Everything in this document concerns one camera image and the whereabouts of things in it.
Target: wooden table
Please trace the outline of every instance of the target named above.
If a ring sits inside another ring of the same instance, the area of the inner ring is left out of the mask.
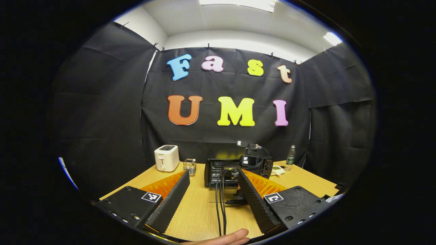
[[[275,162],[274,165],[283,166],[285,161]],[[197,164],[197,172],[195,176],[190,177],[191,183],[165,232],[166,235],[189,241],[200,241],[219,236],[215,190],[204,187],[204,167],[205,164]],[[153,166],[100,199],[102,200],[112,195],[126,185],[141,188],[167,176],[179,173],[182,170],[183,162],[179,163],[175,171],[169,173],[158,171]],[[325,194],[334,196],[338,192],[334,188],[336,186],[335,183],[329,182],[295,165],[291,171],[280,176],[271,176],[269,179],[287,188],[299,185],[318,197],[323,197]],[[235,192],[235,189],[226,190],[225,199],[234,199],[232,194]],[[263,235],[259,230],[249,205],[226,206],[225,210],[227,215],[227,234],[241,228],[246,228],[249,230],[248,237],[250,238]]]

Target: plastic water bottle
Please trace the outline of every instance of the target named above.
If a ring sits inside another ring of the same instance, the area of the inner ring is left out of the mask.
[[[288,153],[288,157],[286,158],[285,171],[291,171],[292,166],[294,165],[294,158],[295,158],[295,145],[292,145],[291,150]]]

